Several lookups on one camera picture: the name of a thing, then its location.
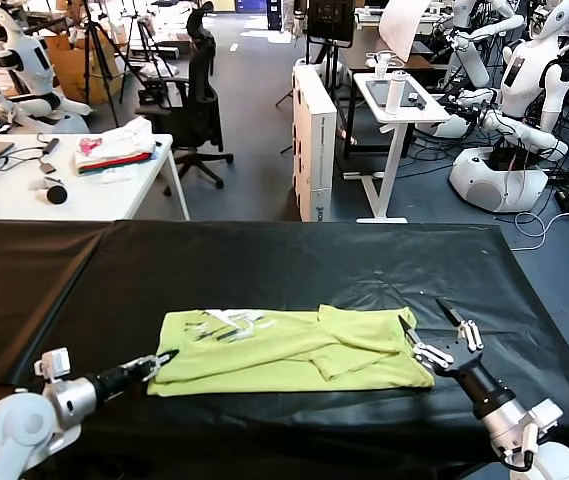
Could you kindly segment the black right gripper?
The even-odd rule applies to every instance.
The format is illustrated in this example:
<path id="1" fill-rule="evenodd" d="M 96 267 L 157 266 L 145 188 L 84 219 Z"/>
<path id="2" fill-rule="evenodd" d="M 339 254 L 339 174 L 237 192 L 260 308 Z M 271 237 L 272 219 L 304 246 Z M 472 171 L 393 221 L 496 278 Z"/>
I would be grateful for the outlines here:
<path id="1" fill-rule="evenodd" d="M 414 358 L 438 376 L 454 379 L 473 404 L 473 414 L 483 419 L 514 399 L 514 393 L 503 386 L 482 363 L 484 343 L 477 324 L 465 319 L 448 301 L 437 299 L 437 305 L 446 319 L 457 329 L 456 340 L 438 348 L 424 343 L 409 323 L 399 316 L 404 336 L 410 344 Z"/>

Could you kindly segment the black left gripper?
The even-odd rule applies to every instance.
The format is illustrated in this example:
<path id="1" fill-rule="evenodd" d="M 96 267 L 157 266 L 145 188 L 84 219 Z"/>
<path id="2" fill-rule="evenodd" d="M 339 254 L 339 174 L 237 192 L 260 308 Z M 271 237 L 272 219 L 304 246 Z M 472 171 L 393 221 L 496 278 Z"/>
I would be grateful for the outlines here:
<path id="1" fill-rule="evenodd" d="M 159 370 L 169 363 L 177 354 L 178 349 L 161 354 L 150 354 L 130 360 L 91 376 L 97 402 L 108 402 L 123 393 L 136 381 L 147 382 L 154 378 Z"/>

